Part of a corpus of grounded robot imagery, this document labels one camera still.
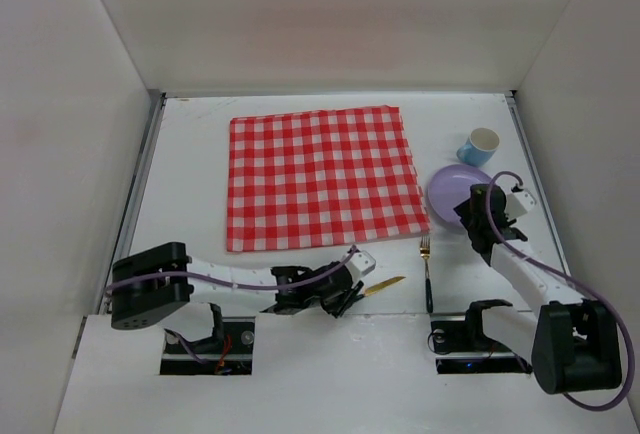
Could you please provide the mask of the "lilac plastic plate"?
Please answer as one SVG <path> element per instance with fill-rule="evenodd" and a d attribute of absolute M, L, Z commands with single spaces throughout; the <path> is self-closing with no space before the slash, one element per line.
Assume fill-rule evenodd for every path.
<path fill-rule="evenodd" d="M 437 221 L 453 232 L 464 230 L 454 209 L 470 198 L 474 184 L 488 184 L 491 177 L 466 164 L 452 164 L 439 169 L 427 184 L 426 200 Z"/>

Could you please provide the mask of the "gold knife green handle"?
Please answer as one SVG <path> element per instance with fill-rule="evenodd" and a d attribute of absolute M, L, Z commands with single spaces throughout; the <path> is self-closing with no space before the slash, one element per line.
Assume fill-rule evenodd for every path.
<path fill-rule="evenodd" d="M 373 296 L 375 294 L 377 294 L 378 292 L 383 291 L 384 289 L 387 289 L 399 282 L 402 282 L 405 279 L 404 276 L 394 276 L 392 278 L 386 279 L 384 281 L 381 281 L 379 283 L 376 283 L 372 286 L 367 287 L 363 293 L 362 296 L 363 297 L 370 297 Z"/>

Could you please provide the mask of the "gold fork green handle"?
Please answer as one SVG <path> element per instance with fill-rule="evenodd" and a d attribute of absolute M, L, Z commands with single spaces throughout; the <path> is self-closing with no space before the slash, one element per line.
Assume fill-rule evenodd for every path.
<path fill-rule="evenodd" d="M 429 261 L 431 257 L 431 242 L 429 234 L 422 236 L 419 251 L 424 263 L 426 311 L 428 314 L 432 314 L 434 311 L 434 302 L 429 268 Z"/>

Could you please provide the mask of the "light blue mug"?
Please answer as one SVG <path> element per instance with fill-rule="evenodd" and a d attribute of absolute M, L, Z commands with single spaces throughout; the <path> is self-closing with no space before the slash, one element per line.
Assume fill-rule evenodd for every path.
<path fill-rule="evenodd" d="M 500 146 L 500 137 L 492 129 L 476 128 L 468 136 L 466 142 L 457 150 L 460 162 L 481 167 L 495 154 Z"/>

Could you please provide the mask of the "red white checkered cloth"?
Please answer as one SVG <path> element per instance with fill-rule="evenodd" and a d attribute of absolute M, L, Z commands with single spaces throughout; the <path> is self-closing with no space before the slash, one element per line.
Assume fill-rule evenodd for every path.
<path fill-rule="evenodd" d="M 229 252 L 351 245 L 428 228 L 398 107 L 231 120 Z"/>

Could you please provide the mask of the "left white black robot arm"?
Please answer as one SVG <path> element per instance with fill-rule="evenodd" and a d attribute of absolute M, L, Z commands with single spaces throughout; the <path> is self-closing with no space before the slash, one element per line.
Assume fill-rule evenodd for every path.
<path fill-rule="evenodd" d="M 360 299 L 364 279 L 375 267 L 375 259 L 357 247 L 318 268 L 248 269 L 194 259 L 185 244 L 170 242 L 113 265 L 106 289 L 111 326 L 121 331 L 158 326 L 185 352 L 209 355 L 233 337 L 225 309 L 233 317 L 254 317 L 320 308 L 339 318 Z"/>

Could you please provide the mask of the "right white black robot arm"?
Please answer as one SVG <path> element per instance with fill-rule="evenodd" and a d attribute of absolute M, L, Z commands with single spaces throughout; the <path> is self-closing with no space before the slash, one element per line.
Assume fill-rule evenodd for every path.
<path fill-rule="evenodd" d="M 500 299 L 475 301 L 465 313 L 472 344 L 496 342 L 532 368 L 547 394 L 615 389 L 622 382 L 618 329 L 602 302 L 534 265 L 527 236 L 509 209 L 532 205 L 529 194 L 474 184 L 455 207 L 472 249 L 505 278 L 529 307 L 520 313 Z"/>

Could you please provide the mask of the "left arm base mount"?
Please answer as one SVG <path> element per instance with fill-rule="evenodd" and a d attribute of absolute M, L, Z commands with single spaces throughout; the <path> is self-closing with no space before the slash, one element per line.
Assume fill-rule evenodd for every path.
<path fill-rule="evenodd" d="M 179 317 L 164 328 L 160 362 L 165 376 L 248 376 L 252 374 L 254 317 L 223 316 L 217 306 L 191 318 Z"/>

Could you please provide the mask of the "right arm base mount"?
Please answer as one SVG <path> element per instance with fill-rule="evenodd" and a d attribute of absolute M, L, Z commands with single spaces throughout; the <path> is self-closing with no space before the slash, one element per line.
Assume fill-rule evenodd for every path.
<path fill-rule="evenodd" d="M 503 300 L 475 301 L 463 314 L 434 315 L 427 345 L 440 375 L 532 375 L 536 318 Z"/>

